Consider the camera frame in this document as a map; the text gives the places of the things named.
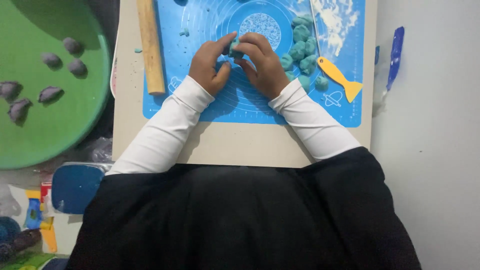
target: purple dough piece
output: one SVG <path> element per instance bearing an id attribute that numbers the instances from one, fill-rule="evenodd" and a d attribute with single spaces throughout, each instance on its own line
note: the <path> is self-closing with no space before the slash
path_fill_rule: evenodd
<path id="1" fill-rule="evenodd" d="M 49 86 L 38 95 L 38 102 L 43 103 L 54 99 L 63 90 L 60 87 Z"/>
<path id="2" fill-rule="evenodd" d="M 10 104 L 10 110 L 8 110 L 10 120 L 16 123 L 18 120 L 22 119 L 27 113 L 30 105 L 32 105 L 32 102 L 28 98 L 23 98 Z"/>
<path id="3" fill-rule="evenodd" d="M 49 67 L 56 67 L 61 63 L 61 60 L 55 53 L 44 52 L 42 53 L 42 62 Z"/>
<path id="4" fill-rule="evenodd" d="M 70 54 L 78 53 L 82 50 L 82 45 L 71 37 L 64 39 L 63 45 Z"/>
<path id="5" fill-rule="evenodd" d="M 87 67 L 80 59 L 74 59 L 68 64 L 68 70 L 74 75 L 83 75 L 87 71 Z"/>
<path id="6" fill-rule="evenodd" d="M 3 98 L 9 99 L 15 96 L 20 89 L 17 81 L 4 81 L 0 83 L 0 94 Z"/>

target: white flour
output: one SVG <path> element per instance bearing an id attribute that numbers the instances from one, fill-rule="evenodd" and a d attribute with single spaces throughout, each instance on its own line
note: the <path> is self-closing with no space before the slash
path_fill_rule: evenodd
<path id="1" fill-rule="evenodd" d="M 312 4 L 327 27 L 327 32 L 319 37 L 328 44 L 327 52 L 322 54 L 338 56 L 349 29 L 357 22 L 359 12 L 353 11 L 353 0 L 312 0 Z"/>

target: yellow fish-shaped scraper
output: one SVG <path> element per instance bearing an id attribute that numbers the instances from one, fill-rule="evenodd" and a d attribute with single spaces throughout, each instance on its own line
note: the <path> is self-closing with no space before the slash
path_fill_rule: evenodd
<path id="1" fill-rule="evenodd" d="M 357 82 L 349 82 L 342 74 L 342 72 L 325 57 L 319 57 L 317 59 L 317 62 L 320 68 L 325 72 L 325 74 L 327 74 L 332 80 L 343 86 L 343 88 L 345 89 L 345 96 L 347 97 L 347 100 L 351 103 L 362 89 L 363 84 Z"/>

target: finger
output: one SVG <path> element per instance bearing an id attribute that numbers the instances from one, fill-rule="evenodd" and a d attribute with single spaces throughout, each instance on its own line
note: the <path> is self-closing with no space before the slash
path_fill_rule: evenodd
<path id="1" fill-rule="evenodd" d="M 247 75 L 248 80 L 253 84 L 256 85 L 257 83 L 257 71 L 253 67 L 253 64 L 246 60 L 246 59 L 235 59 L 234 63 L 239 65 L 245 74 Z"/>
<path id="2" fill-rule="evenodd" d="M 251 61 L 257 66 L 260 65 L 265 60 L 265 55 L 254 44 L 240 43 L 233 48 L 237 51 L 241 51 L 244 54 L 250 56 Z"/>
<path id="3" fill-rule="evenodd" d="M 216 73 L 216 76 L 213 78 L 213 83 L 218 87 L 218 89 L 223 88 L 227 83 L 228 77 L 230 76 L 231 69 L 232 69 L 232 65 L 230 64 L 230 62 L 227 61 L 222 64 L 222 66 Z"/>
<path id="4" fill-rule="evenodd" d="M 228 46 L 235 39 L 236 36 L 237 31 L 233 31 L 232 33 L 227 34 L 217 40 L 214 45 L 215 55 L 217 55 L 217 57 L 220 56 L 220 54 L 223 52 L 223 49 Z"/>
<path id="5" fill-rule="evenodd" d="M 248 32 L 239 37 L 239 41 L 256 45 L 264 55 L 273 53 L 272 46 L 264 35 Z"/>

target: circle pattern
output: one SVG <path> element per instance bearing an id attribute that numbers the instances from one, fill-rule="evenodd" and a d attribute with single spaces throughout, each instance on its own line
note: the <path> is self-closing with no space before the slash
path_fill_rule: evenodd
<path id="1" fill-rule="evenodd" d="M 265 36 L 273 50 L 278 48 L 282 40 L 280 26 L 271 16 L 265 13 L 254 13 L 243 20 L 240 25 L 240 35 L 254 32 Z"/>

